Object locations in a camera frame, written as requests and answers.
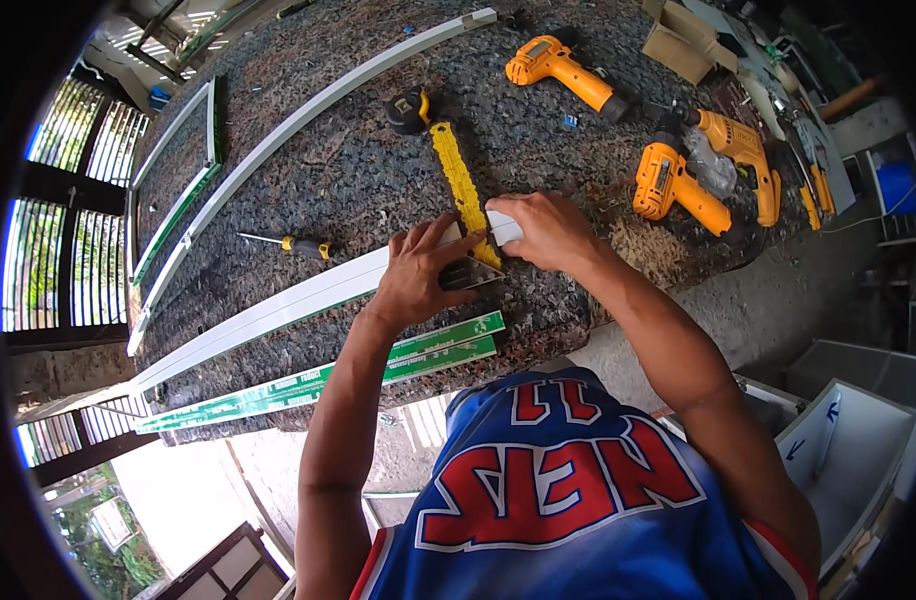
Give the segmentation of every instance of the hand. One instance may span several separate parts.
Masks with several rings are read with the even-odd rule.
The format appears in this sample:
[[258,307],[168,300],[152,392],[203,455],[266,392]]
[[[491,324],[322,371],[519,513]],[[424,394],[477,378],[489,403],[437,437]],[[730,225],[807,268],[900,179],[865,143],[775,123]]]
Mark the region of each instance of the hand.
[[465,256],[485,237],[484,232],[476,231],[438,246],[441,234],[454,220],[453,214],[443,214],[412,227],[407,234],[392,235],[388,242],[388,270],[366,310],[384,320],[395,335],[407,326],[424,323],[444,308],[474,300],[471,290],[444,292],[438,285],[441,269]]
[[514,219],[524,238],[508,242],[501,250],[509,257],[521,257],[538,269],[573,274],[576,258],[585,258],[600,244],[578,207],[552,192],[503,194],[488,200],[488,210]]

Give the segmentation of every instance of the screwdriver handle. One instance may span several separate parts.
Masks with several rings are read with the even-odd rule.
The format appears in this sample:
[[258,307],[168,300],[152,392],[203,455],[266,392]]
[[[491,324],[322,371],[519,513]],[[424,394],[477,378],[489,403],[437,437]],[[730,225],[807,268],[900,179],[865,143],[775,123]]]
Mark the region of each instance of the screwdriver handle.
[[331,242],[316,242],[314,240],[296,240],[292,235],[285,235],[281,240],[284,250],[294,250],[308,258],[331,258]]

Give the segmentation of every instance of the yellow cordless drill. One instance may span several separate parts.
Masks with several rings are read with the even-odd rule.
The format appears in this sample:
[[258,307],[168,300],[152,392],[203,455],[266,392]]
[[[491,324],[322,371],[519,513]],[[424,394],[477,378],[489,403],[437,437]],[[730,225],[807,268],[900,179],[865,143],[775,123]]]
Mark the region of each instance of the yellow cordless drill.
[[697,127],[707,136],[711,149],[752,171],[751,182],[758,200],[758,223],[769,228],[777,222],[781,197],[777,193],[781,179],[775,170],[768,169],[761,138],[751,127],[716,112],[691,109],[676,105],[672,112],[689,127]]
[[535,37],[509,60],[505,75],[518,86],[554,77],[608,121],[617,123],[632,107],[632,101],[571,57],[577,41],[578,30],[570,26]]
[[680,115],[665,113],[657,121],[652,142],[644,149],[638,164],[634,212],[656,221],[668,214],[671,204],[681,204],[712,234],[733,244],[743,237],[739,222],[721,201],[706,192],[685,171],[687,159],[681,155]]

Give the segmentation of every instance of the blue arrow sticker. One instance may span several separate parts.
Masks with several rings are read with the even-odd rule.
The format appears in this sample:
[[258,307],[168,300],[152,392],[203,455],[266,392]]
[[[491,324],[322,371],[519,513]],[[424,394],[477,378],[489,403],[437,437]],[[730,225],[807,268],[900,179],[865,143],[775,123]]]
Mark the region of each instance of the blue arrow sticker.
[[786,461],[795,460],[795,452],[797,452],[798,449],[801,448],[802,446],[804,446],[804,439],[801,440],[800,442],[796,441],[795,443],[791,444],[791,449],[788,450],[788,455],[784,457],[784,460]]

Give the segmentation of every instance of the yellow hammer drill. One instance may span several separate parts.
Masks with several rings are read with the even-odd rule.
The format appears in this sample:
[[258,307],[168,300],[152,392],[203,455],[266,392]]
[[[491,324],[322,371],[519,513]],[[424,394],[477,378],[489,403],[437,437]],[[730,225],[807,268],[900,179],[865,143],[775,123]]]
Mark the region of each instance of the yellow hammer drill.
[[740,222],[721,201],[706,192],[685,171],[687,159],[681,155],[680,115],[665,113],[657,121],[652,142],[644,149],[638,164],[634,212],[657,221],[664,218],[675,201],[681,204],[712,234],[733,244],[744,237]]
[[694,110],[679,104],[672,112],[684,125],[703,131],[712,150],[752,171],[751,184],[758,200],[757,221],[764,228],[773,226],[781,205],[781,179],[777,171],[768,169],[768,159],[757,132],[744,123],[709,110]]

